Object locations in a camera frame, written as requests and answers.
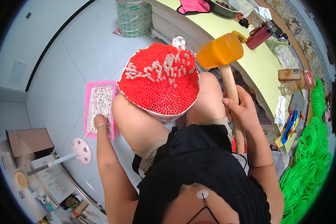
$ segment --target power outlet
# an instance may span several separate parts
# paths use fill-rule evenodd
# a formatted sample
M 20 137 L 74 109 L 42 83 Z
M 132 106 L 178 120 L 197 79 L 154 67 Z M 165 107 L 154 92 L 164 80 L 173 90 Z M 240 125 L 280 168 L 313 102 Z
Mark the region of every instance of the power outlet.
M 22 62 L 17 59 L 14 60 L 13 67 L 11 68 L 11 72 L 9 76 L 9 82 L 20 83 L 25 66 L 26 66 L 26 62 Z

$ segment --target red bottle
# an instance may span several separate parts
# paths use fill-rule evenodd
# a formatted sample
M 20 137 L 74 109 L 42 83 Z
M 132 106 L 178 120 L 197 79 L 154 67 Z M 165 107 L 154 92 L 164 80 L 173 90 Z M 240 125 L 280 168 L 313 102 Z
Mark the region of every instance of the red bottle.
M 248 46 L 251 50 L 254 50 L 265 40 L 271 37 L 271 35 L 275 33 L 277 28 L 278 27 L 273 22 L 273 20 L 265 22 L 265 24 L 262 27 L 257 28 L 250 32 L 250 36 L 248 37 L 246 46 Z

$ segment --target silver bracelet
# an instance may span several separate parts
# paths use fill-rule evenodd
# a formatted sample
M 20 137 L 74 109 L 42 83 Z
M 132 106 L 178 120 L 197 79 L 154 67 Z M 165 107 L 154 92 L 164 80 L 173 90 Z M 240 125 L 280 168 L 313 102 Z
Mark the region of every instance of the silver bracelet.
M 104 124 L 104 123 L 103 123 Z M 98 126 L 97 126 L 97 130 L 99 129 L 99 126 L 101 126 L 101 125 L 103 125 L 103 124 L 99 124 Z M 105 125 L 107 125 L 107 127 L 108 127 L 108 124 L 105 124 Z

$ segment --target woman's left hand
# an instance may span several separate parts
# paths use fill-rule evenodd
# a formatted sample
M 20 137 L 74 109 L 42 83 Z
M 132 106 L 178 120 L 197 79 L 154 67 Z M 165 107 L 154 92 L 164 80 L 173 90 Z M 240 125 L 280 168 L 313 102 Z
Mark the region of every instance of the woman's left hand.
M 102 114 L 97 114 L 96 117 L 94 117 L 94 127 L 97 128 L 100 124 L 108 125 L 108 121 Z

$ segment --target phone case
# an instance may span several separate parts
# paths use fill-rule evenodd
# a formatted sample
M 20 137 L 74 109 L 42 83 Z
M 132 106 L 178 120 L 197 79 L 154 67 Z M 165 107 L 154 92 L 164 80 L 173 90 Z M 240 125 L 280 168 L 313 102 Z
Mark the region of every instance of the phone case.
M 278 71 L 279 81 L 300 80 L 304 71 L 300 69 L 281 69 Z

